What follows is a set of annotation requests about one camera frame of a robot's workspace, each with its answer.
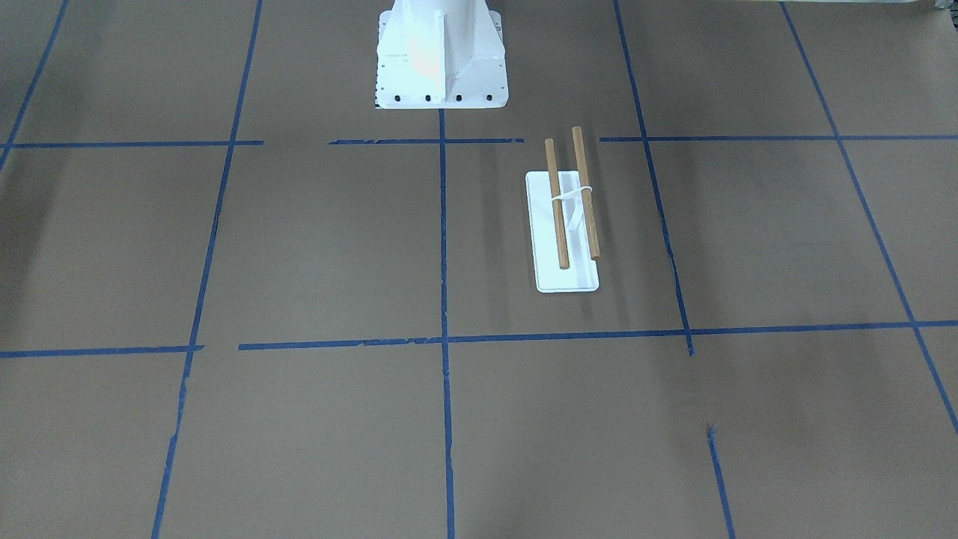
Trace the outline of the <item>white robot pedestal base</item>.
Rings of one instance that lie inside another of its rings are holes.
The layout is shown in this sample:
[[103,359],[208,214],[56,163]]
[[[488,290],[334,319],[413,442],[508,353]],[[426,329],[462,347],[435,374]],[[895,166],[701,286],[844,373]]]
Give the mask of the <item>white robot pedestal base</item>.
[[376,107],[499,109],[509,102],[501,14],[486,1],[394,1],[377,28]]

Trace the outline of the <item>wooden rack rod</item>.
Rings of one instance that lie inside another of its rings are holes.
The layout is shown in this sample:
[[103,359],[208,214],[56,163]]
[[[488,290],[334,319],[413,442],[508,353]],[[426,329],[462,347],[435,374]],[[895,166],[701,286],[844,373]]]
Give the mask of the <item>wooden rack rod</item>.
[[574,126],[571,129],[573,138],[573,149],[575,151],[575,160],[577,172],[579,174],[579,187],[581,187],[582,209],[584,209],[584,223],[586,231],[586,242],[590,259],[598,261],[602,258],[601,245],[599,244],[597,220],[594,209],[593,191],[590,181],[590,171],[588,166],[588,155],[585,150],[584,130],[581,126]]
[[546,154],[546,170],[549,178],[550,202],[553,210],[558,265],[560,265],[561,270],[568,270],[570,267],[570,256],[564,221],[564,204],[560,201],[551,201],[551,198],[558,197],[558,195],[562,194],[560,171],[558,170],[558,161],[555,156],[555,140],[553,138],[546,138],[544,140],[544,149]]

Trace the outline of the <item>white rack base plate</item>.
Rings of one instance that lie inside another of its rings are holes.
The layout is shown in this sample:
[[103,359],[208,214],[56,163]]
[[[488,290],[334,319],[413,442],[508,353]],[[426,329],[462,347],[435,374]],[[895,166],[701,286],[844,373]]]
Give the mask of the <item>white rack base plate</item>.
[[560,171],[557,191],[547,171],[525,174],[531,256],[541,293],[592,293],[601,286],[586,222],[589,191],[577,171]]

